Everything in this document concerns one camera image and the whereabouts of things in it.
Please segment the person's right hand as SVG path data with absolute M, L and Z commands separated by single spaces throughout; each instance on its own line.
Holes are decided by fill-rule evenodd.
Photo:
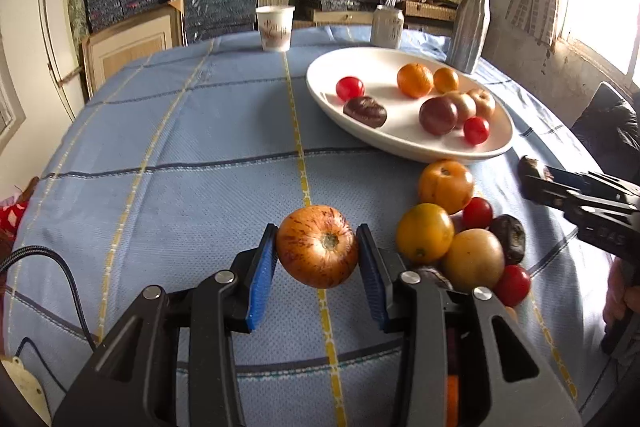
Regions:
M 627 310 L 640 312 L 640 287 L 629 286 L 623 277 L 622 260 L 615 258 L 608 273 L 608 291 L 602 317 L 608 331 L 616 321 L 622 321 Z

